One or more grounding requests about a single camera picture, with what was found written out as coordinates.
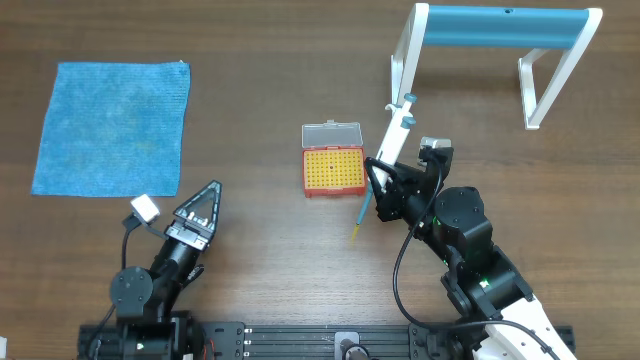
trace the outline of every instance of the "blue bar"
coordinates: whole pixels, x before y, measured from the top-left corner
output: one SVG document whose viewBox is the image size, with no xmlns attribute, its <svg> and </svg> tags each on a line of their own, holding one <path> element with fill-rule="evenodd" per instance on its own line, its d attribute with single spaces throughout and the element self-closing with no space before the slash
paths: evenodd
<svg viewBox="0 0 640 360">
<path fill-rule="evenodd" d="M 588 10 L 429 6 L 423 45 L 570 49 Z"/>
</svg>

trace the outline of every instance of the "transparent lid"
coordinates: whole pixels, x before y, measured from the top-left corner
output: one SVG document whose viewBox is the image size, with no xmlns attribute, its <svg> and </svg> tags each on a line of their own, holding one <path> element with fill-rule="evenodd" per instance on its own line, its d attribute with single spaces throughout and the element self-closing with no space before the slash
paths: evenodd
<svg viewBox="0 0 640 360">
<path fill-rule="evenodd" d="M 326 146 L 362 146 L 360 123 L 337 123 L 328 120 L 324 124 L 302 125 L 303 148 Z"/>
</svg>

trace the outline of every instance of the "wooden table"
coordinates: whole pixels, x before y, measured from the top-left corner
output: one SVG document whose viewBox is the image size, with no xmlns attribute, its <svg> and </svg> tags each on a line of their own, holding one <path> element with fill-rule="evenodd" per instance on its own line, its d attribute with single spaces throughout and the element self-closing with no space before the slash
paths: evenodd
<svg viewBox="0 0 640 360">
<path fill-rule="evenodd" d="M 493 240 L 580 359 L 631 359 L 640 337 L 640 3 L 486 0 L 483 5 L 602 6 L 587 53 L 539 131 L 525 131 L 520 50 L 425 48 L 413 108 L 422 136 L 455 146 L 447 186 L 480 190 Z M 178 301 L 203 320 L 254 324 L 406 324 L 391 271 L 406 225 L 361 198 L 306 199 L 300 126 L 362 125 L 373 154 L 388 124 L 389 55 L 408 1 L 8 1 L 0 4 L 0 335 L 14 358 L 76 355 L 78 326 L 99 321 L 120 264 L 129 199 L 31 196 L 58 62 L 191 64 L 180 190 L 164 215 L 215 178 L 224 184 L 207 270 Z M 557 57 L 540 60 L 549 79 Z M 149 266 L 160 241 L 130 239 Z M 400 291 L 424 320 L 457 314 L 445 267 L 417 242 Z"/>
</svg>

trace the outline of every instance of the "table surface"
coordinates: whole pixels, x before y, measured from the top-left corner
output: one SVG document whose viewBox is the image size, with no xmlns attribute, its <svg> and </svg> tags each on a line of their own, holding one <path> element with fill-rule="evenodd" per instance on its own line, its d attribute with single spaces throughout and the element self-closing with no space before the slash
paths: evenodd
<svg viewBox="0 0 640 360">
<path fill-rule="evenodd" d="M 531 6 L 486 0 L 483 5 Z M 420 138 L 455 146 L 446 186 L 479 189 L 493 240 L 552 322 L 571 324 L 580 359 L 630 359 L 640 336 L 640 3 L 603 6 L 588 51 L 538 131 L 523 127 L 517 49 L 425 48 L 413 92 Z M 120 264 L 129 199 L 31 196 L 56 66 L 64 61 L 191 64 L 180 189 L 164 215 L 211 179 L 224 184 L 205 274 L 177 308 L 253 324 L 406 324 L 391 272 L 407 227 L 370 210 L 349 244 L 359 197 L 306 199 L 306 123 L 360 122 L 375 153 L 389 120 L 389 56 L 408 1 L 5 1 L 0 4 L 0 335 L 14 358 L 76 355 Z M 558 54 L 536 66 L 539 92 Z M 129 263 L 161 244 L 139 231 Z M 450 321 L 446 268 L 410 245 L 400 291 L 411 313 Z"/>
</svg>

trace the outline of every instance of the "white leg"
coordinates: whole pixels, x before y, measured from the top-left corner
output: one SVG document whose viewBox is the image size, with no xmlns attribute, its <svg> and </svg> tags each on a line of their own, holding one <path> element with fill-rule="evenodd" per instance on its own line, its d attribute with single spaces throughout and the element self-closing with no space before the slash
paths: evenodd
<svg viewBox="0 0 640 360">
<path fill-rule="evenodd" d="M 402 105 L 404 94 L 411 92 L 428 16 L 429 4 L 418 3 L 413 6 L 402 30 L 396 51 L 391 55 L 392 104 Z"/>
<path fill-rule="evenodd" d="M 596 32 L 600 20 L 602 19 L 601 9 L 588 9 L 589 18 L 584 28 L 578 35 L 576 43 L 570 50 L 567 50 L 560 59 L 560 64 L 556 68 L 549 86 L 545 90 L 540 103 L 536 106 L 535 90 L 533 89 L 533 69 L 532 65 L 542 54 L 543 50 L 534 49 L 527 56 L 518 61 L 520 72 L 520 88 L 522 90 L 522 106 L 524 112 L 525 127 L 527 130 L 540 128 L 542 119 L 549 111 L 551 104 L 558 96 L 560 89 L 569 78 L 571 71 L 580 60 L 585 49 L 589 45 L 593 34 Z"/>
</svg>

